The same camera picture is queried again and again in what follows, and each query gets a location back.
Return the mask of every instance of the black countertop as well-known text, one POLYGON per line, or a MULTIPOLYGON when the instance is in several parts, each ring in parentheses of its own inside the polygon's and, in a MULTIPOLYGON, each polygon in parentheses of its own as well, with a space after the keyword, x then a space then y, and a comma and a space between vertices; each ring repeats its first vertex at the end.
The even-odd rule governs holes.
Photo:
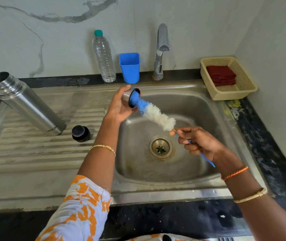
MULTIPOLYGON (((155 83, 201 79, 199 69, 164 71, 155 83)), ((31 88, 105 84, 100 75, 22 79, 31 88)), ((142 72, 140 82, 152 82, 142 72)), ((124 83, 117 74, 114 83, 124 83)), ((245 99, 228 101, 277 203, 286 210, 286 158, 245 99)), ((54 211, 0 213, 0 240, 35 240, 54 211)), ((231 199, 112 206, 101 238, 126 240, 146 234, 173 233, 192 238, 251 235, 231 199)))

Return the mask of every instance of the threaded bottle neck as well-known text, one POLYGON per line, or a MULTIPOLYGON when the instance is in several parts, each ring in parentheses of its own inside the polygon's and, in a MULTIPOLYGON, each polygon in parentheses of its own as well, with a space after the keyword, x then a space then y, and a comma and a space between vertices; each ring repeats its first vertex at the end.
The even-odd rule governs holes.
POLYGON ((0 72, 0 99, 15 96, 24 88, 24 84, 8 72, 0 72))

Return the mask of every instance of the stainless steel flask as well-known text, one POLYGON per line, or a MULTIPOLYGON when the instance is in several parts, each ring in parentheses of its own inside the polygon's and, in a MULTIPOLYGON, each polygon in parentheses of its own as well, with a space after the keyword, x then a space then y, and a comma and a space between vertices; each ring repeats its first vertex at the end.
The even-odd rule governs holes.
POLYGON ((0 99, 49 136, 65 129, 65 122, 26 83, 8 72, 0 72, 0 99))

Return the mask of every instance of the bracelet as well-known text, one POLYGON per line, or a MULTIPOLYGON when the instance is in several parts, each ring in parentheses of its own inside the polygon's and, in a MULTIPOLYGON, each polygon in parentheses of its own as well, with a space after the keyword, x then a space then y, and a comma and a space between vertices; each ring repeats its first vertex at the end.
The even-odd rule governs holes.
POLYGON ((249 168, 249 167, 246 166, 246 167, 242 168, 241 170, 239 170, 239 171, 237 171, 237 172, 235 172, 235 173, 232 173, 232 174, 230 174, 230 175, 228 175, 228 176, 226 176, 226 177, 224 177, 224 178, 221 178, 221 180, 225 181, 225 180, 227 180, 228 178, 231 178, 231 177, 233 177, 233 176, 235 176, 235 175, 237 175, 237 174, 239 174, 239 173, 241 173, 241 172, 247 170, 248 168, 249 168))
POLYGON ((262 195, 268 193, 268 191, 263 188, 262 190, 260 190, 259 192, 257 192, 256 194, 250 196, 250 197, 247 197, 247 198, 243 198, 243 199, 239 199, 239 200, 233 200, 235 203, 242 203, 242 202, 246 202, 246 201, 249 201, 249 200, 252 200, 254 198, 258 198, 258 197, 261 197, 262 195))
POLYGON ((92 146, 92 148, 91 149, 93 149, 94 147, 103 147, 103 148, 107 148, 107 149, 109 149, 110 151, 112 151, 113 153, 114 153, 114 157, 116 157, 116 154, 115 154, 115 151, 113 150, 113 148, 112 147, 110 147, 110 146, 107 146, 107 145, 94 145, 94 146, 92 146))

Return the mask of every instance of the barcode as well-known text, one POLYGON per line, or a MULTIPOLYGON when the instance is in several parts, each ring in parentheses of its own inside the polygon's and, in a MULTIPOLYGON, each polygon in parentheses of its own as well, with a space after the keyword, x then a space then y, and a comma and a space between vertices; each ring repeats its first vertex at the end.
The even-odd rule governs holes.
POLYGON ((219 241, 234 241, 232 237, 220 237, 219 241))

